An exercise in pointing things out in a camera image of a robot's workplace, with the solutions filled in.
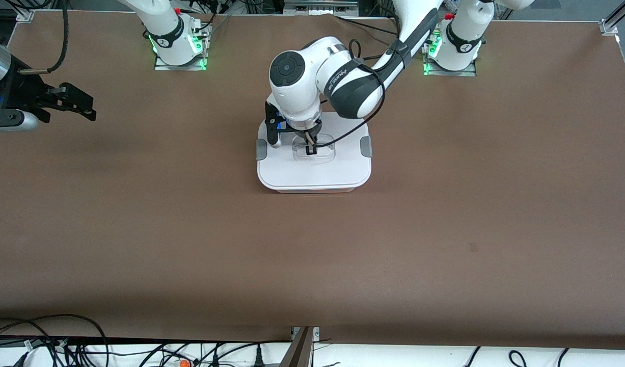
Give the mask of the aluminium frame profile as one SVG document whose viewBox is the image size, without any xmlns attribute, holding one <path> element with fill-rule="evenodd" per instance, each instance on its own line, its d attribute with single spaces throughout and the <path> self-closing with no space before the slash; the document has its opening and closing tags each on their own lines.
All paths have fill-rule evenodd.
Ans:
<svg viewBox="0 0 625 367">
<path fill-rule="evenodd" d="M 314 347 L 320 341 L 319 327 L 293 327 L 291 339 L 278 367 L 313 367 Z"/>
</svg>

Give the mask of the white box lid grey latches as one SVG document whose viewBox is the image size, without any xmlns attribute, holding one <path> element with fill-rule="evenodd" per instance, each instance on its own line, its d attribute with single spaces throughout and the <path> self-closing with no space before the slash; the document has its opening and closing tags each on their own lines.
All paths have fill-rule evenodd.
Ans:
<svg viewBox="0 0 625 367">
<path fill-rule="evenodd" d="M 306 155 L 303 138 L 293 132 L 280 135 L 280 144 L 266 141 L 266 128 L 261 123 L 256 141 L 257 177 L 271 190 L 278 187 L 343 186 L 365 184 L 371 175 L 371 137 L 367 125 Z"/>
</svg>

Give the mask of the metal base plate green light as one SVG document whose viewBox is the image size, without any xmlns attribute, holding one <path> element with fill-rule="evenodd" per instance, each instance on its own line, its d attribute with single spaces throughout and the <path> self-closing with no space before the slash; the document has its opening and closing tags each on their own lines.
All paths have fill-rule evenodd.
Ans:
<svg viewBox="0 0 625 367">
<path fill-rule="evenodd" d="M 155 70 L 207 70 L 212 24 L 204 23 L 177 39 L 173 48 L 162 49 L 152 44 Z"/>
<path fill-rule="evenodd" d="M 431 32 L 422 47 L 423 72 L 426 76 L 474 77 L 477 75 L 475 58 L 468 65 L 463 61 L 469 54 L 458 54 L 454 46 L 445 40 L 440 27 Z"/>
</svg>

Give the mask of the silver metal rail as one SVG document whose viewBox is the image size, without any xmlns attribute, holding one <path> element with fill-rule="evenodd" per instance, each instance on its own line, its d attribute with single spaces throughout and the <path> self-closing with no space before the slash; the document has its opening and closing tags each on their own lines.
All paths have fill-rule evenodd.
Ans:
<svg viewBox="0 0 625 367">
<path fill-rule="evenodd" d="M 284 15 L 360 16 L 358 0 L 283 0 Z"/>
</svg>

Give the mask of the brown table cover sheet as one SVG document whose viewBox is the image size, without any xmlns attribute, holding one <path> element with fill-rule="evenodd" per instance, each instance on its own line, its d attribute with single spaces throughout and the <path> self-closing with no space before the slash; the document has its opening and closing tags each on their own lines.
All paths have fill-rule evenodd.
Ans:
<svg viewBox="0 0 625 367">
<path fill-rule="evenodd" d="M 416 60 L 369 123 L 371 177 L 256 173 L 280 52 L 391 35 L 331 15 L 217 18 L 208 69 L 153 68 L 131 13 L 71 12 L 44 79 L 94 97 L 0 133 L 0 317 L 110 337 L 625 348 L 625 62 L 593 22 L 495 22 L 477 76 Z"/>
</svg>

